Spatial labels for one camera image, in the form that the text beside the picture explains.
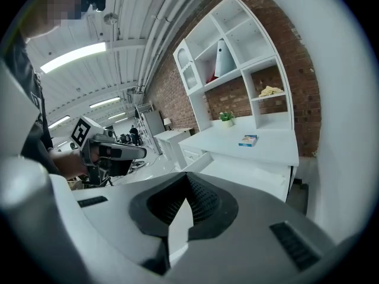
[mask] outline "ceiling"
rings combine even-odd
[[[50,129],[52,137],[68,137],[80,115],[102,126],[113,124],[119,118],[109,120],[108,117],[121,112],[132,117],[135,104],[141,102],[143,97],[142,93],[136,91],[145,89],[137,89],[138,81],[144,82],[144,78],[147,80],[147,77],[153,76],[159,57],[163,56],[170,40],[200,2],[107,0],[103,12],[95,12],[90,8],[81,20],[63,22],[61,27],[48,35],[30,40],[27,52],[36,71],[41,74],[48,123],[70,116],[70,120]],[[169,27],[163,30],[163,37],[158,37],[175,6],[176,16]],[[118,21],[113,26],[105,24],[103,19],[110,12],[118,15]],[[150,34],[159,14],[162,18],[158,18],[160,20],[156,23],[155,33]],[[158,56],[155,57],[151,47],[157,44],[157,38],[161,43],[158,43],[158,50],[153,50]],[[107,43],[106,52],[72,61],[46,74],[40,69],[42,65],[69,51],[102,41]],[[146,50],[149,41],[152,44]],[[146,62],[141,70],[143,59]],[[90,104],[115,96],[120,96],[121,101],[94,109],[89,107]]]

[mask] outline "man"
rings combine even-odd
[[[21,154],[41,163],[49,173],[62,175],[67,179],[87,174],[87,169],[78,149],[65,152],[53,149],[40,78],[34,71],[25,48],[30,39],[45,35],[59,27],[61,20],[80,19],[85,7],[84,2],[87,11],[87,0],[34,0],[18,22],[18,28],[4,52],[4,60],[11,73],[40,111]],[[91,159],[94,162],[99,159],[98,148],[92,149]]]
[[[131,126],[129,133],[131,134],[133,144],[136,146],[141,146],[140,136],[138,135],[138,130],[134,127],[134,125]]]

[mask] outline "fluorescent light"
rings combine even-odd
[[[120,114],[118,114],[118,115],[114,115],[114,116],[112,116],[112,117],[109,117],[108,119],[112,119],[112,118],[115,118],[115,117],[119,117],[119,116],[122,116],[122,115],[125,115],[126,114],[126,112],[122,112],[122,113],[120,113]]]
[[[99,103],[92,104],[92,105],[90,105],[89,107],[90,107],[90,108],[94,108],[94,107],[98,107],[98,106],[100,106],[100,105],[107,104],[107,103],[110,103],[110,102],[113,102],[113,101],[117,101],[117,100],[120,100],[120,97],[115,97],[115,98],[112,98],[112,99],[108,99],[108,100],[105,100],[105,101],[101,101],[101,102],[99,102]]]
[[[64,144],[66,144],[68,141],[65,141],[65,142],[63,142],[63,143],[60,143],[57,147],[59,147],[59,146],[62,146],[62,145],[64,145]]]
[[[58,124],[61,124],[62,122],[65,122],[69,118],[70,118],[70,116],[65,116],[64,118],[59,119],[58,121],[56,121],[52,125],[50,125],[49,128],[53,128],[53,127],[57,126]]]
[[[124,119],[118,120],[118,121],[116,121],[115,123],[120,122],[120,121],[124,121],[124,120],[126,120],[126,119],[127,119],[127,118],[124,118]]]
[[[90,54],[100,53],[102,51],[106,51],[105,42],[93,44],[90,46],[82,47],[81,49],[70,51],[67,54],[64,54],[58,58],[55,58],[54,60],[47,62],[45,65],[41,66],[41,70],[43,70],[45,73],[51,72],[53,69],[56,69],[57,67],[64,65],[66,63],[69,63],[71,61],[74,61],[76,59],[79,59],[81,57],[88,56]]]

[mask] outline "red brick wall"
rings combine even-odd
[[[186,20],[162,58],[152,79],[152,85],[145,96],[145,101],[153,101],[162,118],[169,117],[171,119],[174,128],[194,127],[195,131],[198,131],[191,104],[185,94],[172,53],[196,24],[221,1],[203,1]],[[242,1],[260,20],[281,56],[293,97],[299,156],[312,156],[318,146],[321,116],[316,73],[308,52],[302,45],[295,26],[273,0]],[[256,77],[256,87],[257,76],[260,80],[269,81],[270,77],[276,79],[272,70],[269,69],[255,73],[253,78],[254,76]],[[246,98],[247,92],[242,78],[225,83],[206,94],[212,118],[218,118],[217,114],[227,109],[226,107],[230,107],[229,109],[238,117],[251,114]],[[268,102],[261,103],[261,111],[276,112],[284,109],[285,105],[278,103],[280,100],[273,98]]]

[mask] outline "pipe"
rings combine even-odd
[[[143,51],[143,57],[142,57],[142,62],[141,62],[141,67],[140,67],[140,73],[139,73],[139,78],[138,78],[138,87],[141,87],[142,85],[142,76],[144,72],[144,68],[146,66],[147,62],[147,56],[150,54],[150,48],[152,46],[153,40],[155,38],[156,31],[158,29],[158,26],[163,19],[163,16],[165,15],[168,6],[170,6],[171,2],[173,0],[165,0],[162,7],[160,8],[158,15],[155,18],[152,30],[150,31],[149,38],[147,39],[147,44],[146,47]]]
[[[155,71],[155,67],[157,66],[157,63],[159,61],[160,55],[162,54],[162,51],[164,50],[164,47],[166,47],[168,45],[168,41],[171,41],[170,35],[175,31],[175,29],[176,29],[175,27],[176,27],[177,23],[180,21],[180,19],[182,18],[182,16],[185,14],[185,12],[187,11],[187,9],[192,5],[192,3],[194,1],[195,0],[190,0],[189,3],[187,3],[187,6],[181,11],[178,19],[175,21],[174,28],[172,28],[170,30],[168,36],[165,38],[165,41],[161,45],[159,53],[156,55],[155,61],[154,61],[153,66],[152,66],[152,69],[151,69],[151,71],[150,71],[150,73],[149,73],[149,75],[147,77],[147,83],[144,83],[144,85],[143,85],[142,92],[144,92],[144,90],[146,89],[146,86],[148,85],[148,83],[150,81],[150,78],[152,77],[153,72]]]
[[[148,67],[147,67],[147,69],[145,71],[145,75],[144,75],[144,79],[143,79],[143,86],[146,84],[146,81],[147,81],[147,78],[149,76],[149,72],[150,72],[150,69],[152,67],[152,64],[153,64],[153,61],[154,61],[154,57],[155,57],[156,51],[158,50],[160,42],[162,41],[163,36],[166,34],[166,31],[167,31],[168,27],[171,25],[172,20],[175,18],[177,12],[183,6],[183,4],[184,4],[185,1],[186,0],[179,0],[175,4],[174,8],[172,9],[172,11],[170,12],[170,14],[168,15],[168,17],[166,19],[165,25],[163,26],[163,28],[159,32],[159,35],[158,35],[158,37],[157,37],[157,39],[155,41],[155,44],[154,44],[154,47],[153,47],[153,50],[152,50],[152,54],[151,54],[151,57],[150,57],[149,65],[148,65]]]

